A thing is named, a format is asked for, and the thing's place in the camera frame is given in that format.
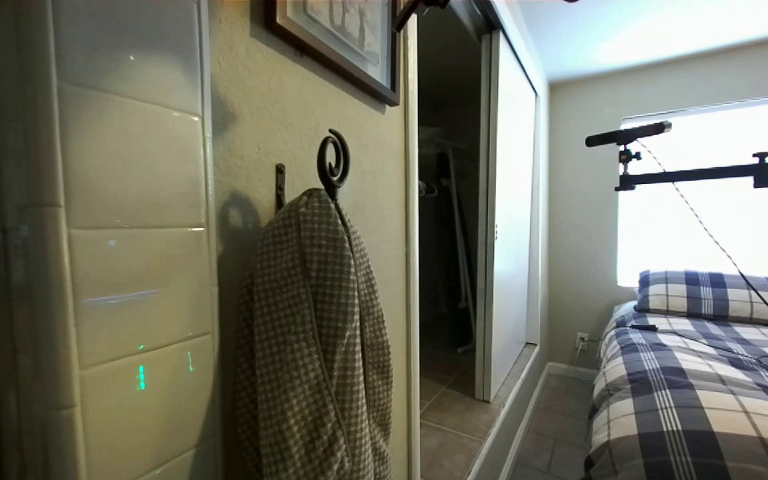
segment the ceiling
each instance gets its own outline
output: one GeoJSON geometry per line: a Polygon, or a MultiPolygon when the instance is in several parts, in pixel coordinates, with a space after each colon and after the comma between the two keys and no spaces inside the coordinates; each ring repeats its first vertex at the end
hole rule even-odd
{"type": "Polygon", "coordinates": [[[768,0],[518,0],[548,83],[768,41],[768,0]]]}

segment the framed picture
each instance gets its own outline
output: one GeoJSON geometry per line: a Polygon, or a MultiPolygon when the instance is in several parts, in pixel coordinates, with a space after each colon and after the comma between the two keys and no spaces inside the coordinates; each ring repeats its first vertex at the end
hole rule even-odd
{"type": "Polygon", "coordinates": [[[263,0],[267,27],[383,105],[398,105],[394,0],[263,0]]]}

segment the pillow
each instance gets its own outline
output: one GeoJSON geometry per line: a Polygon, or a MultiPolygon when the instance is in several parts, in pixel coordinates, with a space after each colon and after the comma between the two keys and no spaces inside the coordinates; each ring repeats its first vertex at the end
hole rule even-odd
{"type": "MultiPolygon", "coordinates": [[[[768,279],[746,281],[768,303],[768,279]]],[[[759,303],[742,275],[691,272],[691,271],[644,271],[640,272],[640,313],[668,313],[710,321],[768,323],[768,304],[759,303]]]]}

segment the plaid bedding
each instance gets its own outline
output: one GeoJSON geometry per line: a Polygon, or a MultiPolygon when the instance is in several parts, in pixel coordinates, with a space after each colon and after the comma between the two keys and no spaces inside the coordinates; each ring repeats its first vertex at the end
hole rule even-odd
{"type": "Polygon", "coordinates": [[[768,325],[624,309],[600,359],[590,480],[768,480],[768,325]]]}

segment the floor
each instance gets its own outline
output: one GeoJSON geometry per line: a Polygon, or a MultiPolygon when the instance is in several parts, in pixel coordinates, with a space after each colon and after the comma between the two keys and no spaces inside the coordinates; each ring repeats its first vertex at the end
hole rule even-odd
{"type": "Polygon", "coordinates": [[[460,480],[470,476],[491,427],[500,411],[499,404],[479,404],[472,396],[474,355],[458,353],[447,341],[423,341],[422,349],[422,477],[460,480]]]}
{"type": "Polygon", "coordinates": [[[578,480],[590,449],[591,381],[576,373],[548,373],[510,480],[578,480]]]}

